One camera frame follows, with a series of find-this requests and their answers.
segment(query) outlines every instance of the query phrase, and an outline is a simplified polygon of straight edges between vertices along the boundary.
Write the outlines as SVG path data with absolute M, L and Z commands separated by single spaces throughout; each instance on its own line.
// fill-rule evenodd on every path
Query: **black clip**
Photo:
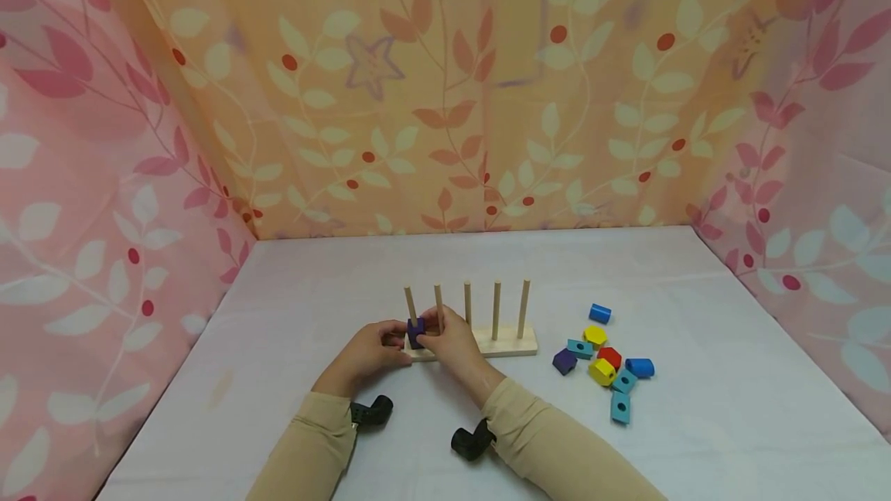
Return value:
M 498 438 L 489 431 L 486 418 L 480 420 L 476 425 L 476 430 L 471 434 L 464 428 L 458 428 L 452 435 L 452 450 L 461 455 L 461 458 L 468 462 L 473 462 L 480 458 L 486 449 L 492 443 L 498 441 Z
M 366 407 L 357 402 L 350 403 L 350 417 L 357 430 L 386 425 L 393 414 L 393 401 L 384 395 L 377 395 L 373 405 Z

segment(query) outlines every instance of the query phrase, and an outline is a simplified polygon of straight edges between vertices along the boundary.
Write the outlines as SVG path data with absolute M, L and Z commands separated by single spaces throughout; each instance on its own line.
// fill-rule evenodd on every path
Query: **colored wooden block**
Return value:
M 594 345 L 591 343 L 569 339 L 566 342 L 566 348 L 575 355 L 575 358 L 591 360 L 594 357 Z
M 427 335 L 427 331 L 424 329 L 424 320 L 417 318 L 416 321 L 418 322 L 417 326 L 412 325 L 411 320 L 408 320 L 408 343 L 414 350 L 424 348 L 418 343 L 418 335 Z
M 609 417 L 620 424 L 631 424 L 631 397 L 620 390 L 613 391 L 612 406 Z
M 578 362 L 579 359 L 575 358 L 575 354 L 570 353 L 568 349 L 563 349 L 555 354 L 552 364 L 562 376 L 566 376 L 567 373 L 575 370 L 575 365 Z
M 609 318 L 611 317 L 612 309 L 604 308 L 599 304 L 591 304 L 591 310 L 588 312 L 588 319 L 593 319 L 594 321 L 605 325 L 609 323 Z
M 616 371 L 622 367 L 622 355 L 618 353 L 618 350 L 611 346 L 606 346 L 598 350 L 597 358 L 598 360 L 607 360 L 610 366 L 616 368 Z
M 606 344 L 607 332 L 603 329 L 600 329 L 597 325 L 589 325 L 585 332 L 582 334 L 582 338 L 585 339 L 588 343 L 593 344 L 594 348 L 598 349 Z
M 616 379 L 616 368 L 605 360 L 596 360 L 588 366 L 588 375 L 604 387 L 609 387 Z
M 656 374 L 656 367 L 649 358 L 629 358 L 625 361 L 625 367 L 639 379 L 647 379 Z
M 627 368 L 623 367 L 621 370 L 618 370 L 618 374 L 612 383 L 612 387 L 619 392 L 630 395 L 635 383 L 637 383 L 637 378 L 634 377 L 634 374 L 629 372 Z

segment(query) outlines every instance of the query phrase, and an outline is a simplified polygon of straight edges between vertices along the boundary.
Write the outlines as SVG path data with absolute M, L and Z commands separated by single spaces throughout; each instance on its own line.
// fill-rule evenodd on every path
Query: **yellow block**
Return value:
M 588 343 L 593 343 L 594 348 L 598 349 L 607 342 L 607 332 L 597 325 L 591 325 L 582 334 L 582 338 Z
M 609 387 L 616 379 L 616 368 L 603 358 L 597 359 L 591 366 L 588 366 L 588 374 L 598 384 Z

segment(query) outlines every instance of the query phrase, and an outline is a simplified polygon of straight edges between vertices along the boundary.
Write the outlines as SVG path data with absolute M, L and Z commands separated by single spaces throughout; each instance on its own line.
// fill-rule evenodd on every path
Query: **wooden base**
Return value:
M 532 327 L 526 327 L 523 338 L 517 338 L 516 326 L 499 326 L 498 339 L 492 340 L 492 327 L 474 329 L 473 336 L 476 344 L 480 345 L 480 352 L 486 358 L 502 358 L 502 356 L 534 356 L 538 354 L 538 339 Z M 436 356 L 427 349 L 411 349 L 406 345 L 406 353 L 411 355 L 416 362 L 429 362 L 436 360 Z

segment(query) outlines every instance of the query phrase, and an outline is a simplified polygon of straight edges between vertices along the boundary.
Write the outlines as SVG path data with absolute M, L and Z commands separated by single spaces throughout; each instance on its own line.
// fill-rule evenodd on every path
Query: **hand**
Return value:
M 443 306 L 443 312 L 441 329 L 435 307 L 421 314 L 424 329 L 439 332 L 439 336 L 420 335 L 418 343 L 436 355 L 440 364 L 469 392 L 476 406 L 482 408 L 503 382 L 504 374 L 483 358 L 464 318 L 448 306 Z
M 356 396 L 363 380 L 383 370 L 411 365 L 404 353 L 405 321 L 389 319 L 359 329 L 328 365 L 312 390 L 335 397 Z

